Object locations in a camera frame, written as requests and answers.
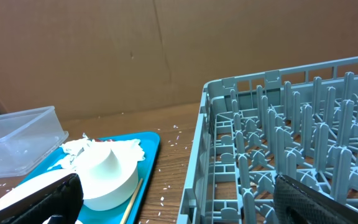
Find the large white plate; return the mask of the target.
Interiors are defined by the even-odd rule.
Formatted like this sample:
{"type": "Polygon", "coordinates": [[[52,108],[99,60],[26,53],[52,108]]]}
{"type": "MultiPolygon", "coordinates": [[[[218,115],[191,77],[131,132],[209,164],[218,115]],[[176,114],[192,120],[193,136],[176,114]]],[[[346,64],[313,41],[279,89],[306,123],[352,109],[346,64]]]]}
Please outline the large white plate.
{"type": "Polygon", "coordinates": [[[23,184],[20,184],[5,196],[0,198],[0,210],[7,208],[10,205],[22,200],[23,198],[36,193],[42,188],[66,177],[68,174],[72,174],[70,170],[59,169],[40,174],[23,184]]]}

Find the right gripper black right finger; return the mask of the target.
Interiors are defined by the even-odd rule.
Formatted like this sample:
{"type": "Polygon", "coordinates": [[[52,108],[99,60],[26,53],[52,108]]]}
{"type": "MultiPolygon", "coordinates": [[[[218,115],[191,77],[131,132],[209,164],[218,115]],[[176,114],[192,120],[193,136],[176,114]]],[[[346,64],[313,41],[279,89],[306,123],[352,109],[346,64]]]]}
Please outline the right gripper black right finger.
{"type": "Polygon", "coordinates": [[[276,176],[273,203],[279,223],[358,224],[358,212],[287,175],[276,176]]]}

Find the wooden chopstick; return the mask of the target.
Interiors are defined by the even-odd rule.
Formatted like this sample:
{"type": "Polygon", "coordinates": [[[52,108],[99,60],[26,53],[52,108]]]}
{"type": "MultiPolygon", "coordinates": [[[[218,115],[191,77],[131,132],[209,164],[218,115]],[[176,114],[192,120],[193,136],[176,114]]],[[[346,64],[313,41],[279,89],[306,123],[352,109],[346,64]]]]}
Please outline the wooden chopstick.
{"type": "Polygon", "coordinates": [[[124,212],[124,214],[122,216],[120,224],[126,224],[126,221],[127,221],[128,217],[130,215],[131,209],[132,209],[133,204],[134,204],[134,202],[136,200],[137,194],[139,193],[139,190],[140,190],[140,187],[141,187],[142,183],[143,183],[143,178],[141,178],[139,180],[139,182],[137,184],[137,187],[136,187],[136,189],[135,189],[134,193],[132,194],[132,197],[131,197],[131,199],[129,201],[129,204],[128,204],[128,206],[127,206],[127,208],[126,208],[126,210],[125,210],[125,212],[124,212]]]}

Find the white ceramic bowl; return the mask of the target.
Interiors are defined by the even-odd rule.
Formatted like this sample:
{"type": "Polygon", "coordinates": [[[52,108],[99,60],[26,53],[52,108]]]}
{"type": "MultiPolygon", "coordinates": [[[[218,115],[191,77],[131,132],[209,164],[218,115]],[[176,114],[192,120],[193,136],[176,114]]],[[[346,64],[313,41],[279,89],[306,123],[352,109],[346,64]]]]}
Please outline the white ceramic bowl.
{"type": "Polygon", "coordinates": [[[131,152],[115,149],[111,142],[95,142],[75,160],[85,206],[110,210],[124,203],[139,183],[138,159],[131,152]]]}

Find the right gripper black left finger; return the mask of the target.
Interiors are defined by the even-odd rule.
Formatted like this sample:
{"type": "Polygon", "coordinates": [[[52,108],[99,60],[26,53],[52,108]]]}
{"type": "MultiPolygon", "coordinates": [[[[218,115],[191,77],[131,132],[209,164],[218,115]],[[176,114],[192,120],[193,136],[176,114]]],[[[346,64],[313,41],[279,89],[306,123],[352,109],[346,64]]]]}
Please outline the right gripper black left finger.
{"type": "Polygon", "coordinates": [[[80,177],[68,173],[0,209],[0,224],[75,224],[82,206],[80,177]]]}

